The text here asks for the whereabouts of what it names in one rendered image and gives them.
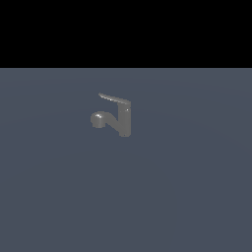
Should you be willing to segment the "grey metal faucet body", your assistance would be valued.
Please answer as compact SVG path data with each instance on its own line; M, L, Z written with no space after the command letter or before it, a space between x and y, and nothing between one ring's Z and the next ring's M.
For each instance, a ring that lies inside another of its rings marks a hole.
M131 135L131 107L122 103L117 103L117 105L118 118L110 112L97 111L92 114L91 122L95 128L109 125L119 133L120 137L129 137Z

